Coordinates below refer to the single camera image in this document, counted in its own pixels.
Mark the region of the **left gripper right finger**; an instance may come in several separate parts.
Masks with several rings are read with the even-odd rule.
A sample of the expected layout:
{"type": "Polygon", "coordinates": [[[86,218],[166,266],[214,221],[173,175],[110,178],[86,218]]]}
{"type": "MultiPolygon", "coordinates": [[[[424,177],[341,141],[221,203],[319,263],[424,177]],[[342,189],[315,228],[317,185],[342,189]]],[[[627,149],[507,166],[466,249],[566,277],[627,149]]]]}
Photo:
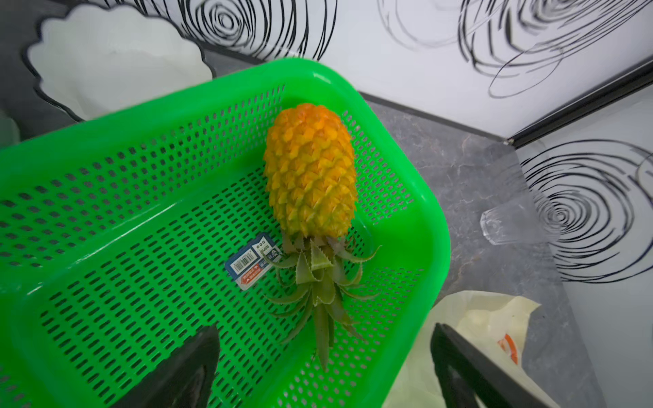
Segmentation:
{"type": "Polygon", "coordinates": [[[430,351],[447,407],[546,406],[446,324],[435,325],[430,351]]]}

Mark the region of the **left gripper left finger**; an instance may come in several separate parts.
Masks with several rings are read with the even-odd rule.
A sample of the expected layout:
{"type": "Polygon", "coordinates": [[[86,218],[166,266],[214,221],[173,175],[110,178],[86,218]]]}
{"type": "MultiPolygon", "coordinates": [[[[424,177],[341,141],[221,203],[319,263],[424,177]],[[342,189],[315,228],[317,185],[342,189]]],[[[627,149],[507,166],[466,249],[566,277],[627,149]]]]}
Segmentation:
{"type": "Polygon", "coordinates": [[[219,361],[219,331],[205,326],[162,361],[115,407],[206,407],[219,361]]]}

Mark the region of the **yellow printed plastic bag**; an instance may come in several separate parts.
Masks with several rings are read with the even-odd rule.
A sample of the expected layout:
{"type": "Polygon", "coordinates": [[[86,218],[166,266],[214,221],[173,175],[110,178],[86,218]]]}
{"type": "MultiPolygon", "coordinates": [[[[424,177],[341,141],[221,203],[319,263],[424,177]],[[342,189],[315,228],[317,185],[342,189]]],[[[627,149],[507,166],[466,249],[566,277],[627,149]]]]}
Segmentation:
{"type": "Polygon", "coordinates": [[[554,407],[521,367],[538,303],[463,291],[430,311],[384,401],[386,407],[554,407]]]}

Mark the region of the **barcode label sticker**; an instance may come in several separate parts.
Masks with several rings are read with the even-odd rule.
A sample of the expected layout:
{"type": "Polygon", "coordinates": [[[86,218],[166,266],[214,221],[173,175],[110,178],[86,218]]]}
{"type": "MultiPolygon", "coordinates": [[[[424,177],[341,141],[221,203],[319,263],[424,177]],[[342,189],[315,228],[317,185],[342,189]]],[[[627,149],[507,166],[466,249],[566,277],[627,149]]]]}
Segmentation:
{"type": "Polygon", "coordinates": [[[272,237],[260,233],[225,262],[225,269],[236,285],[246,291],[272,269],[269,260],[281,258],[281,250],[272,237]]]}

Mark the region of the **yellow-orange pineapple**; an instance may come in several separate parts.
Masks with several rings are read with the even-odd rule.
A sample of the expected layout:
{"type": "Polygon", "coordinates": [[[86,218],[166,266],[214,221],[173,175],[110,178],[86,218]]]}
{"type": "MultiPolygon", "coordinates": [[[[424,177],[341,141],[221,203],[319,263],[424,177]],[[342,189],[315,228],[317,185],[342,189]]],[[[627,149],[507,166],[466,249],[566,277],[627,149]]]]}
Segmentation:
{"type": "Polygon", "coordinates": [[[336,326],[362,338],[343,302],[358,297],[354,291],[368,260],[353,255],[346,241],[358,202],[352,137],[336,113],[304,103],[277,116],[266,137],[264,161],[284,255],[279,261],[264,259],[277,271],[292,270],[292,279],[281,284],[293,290],[270,302],[292,305],[284,318],[301,315],[285,343],[313,321],[316,356],[326,371],[336,326]]]}

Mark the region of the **white scalloped dish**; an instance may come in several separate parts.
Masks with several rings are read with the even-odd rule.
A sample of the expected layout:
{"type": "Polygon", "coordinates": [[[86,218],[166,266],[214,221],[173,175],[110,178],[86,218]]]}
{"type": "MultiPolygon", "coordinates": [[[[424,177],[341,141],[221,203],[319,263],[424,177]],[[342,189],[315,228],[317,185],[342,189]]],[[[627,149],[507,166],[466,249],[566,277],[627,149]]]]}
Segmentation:
{"type": "Polygon", "coordinates": [[[193,41],[131,5],[83,3],[46,18],[24,59],[37,94],[84,122],[214,79],[193,41]]]}

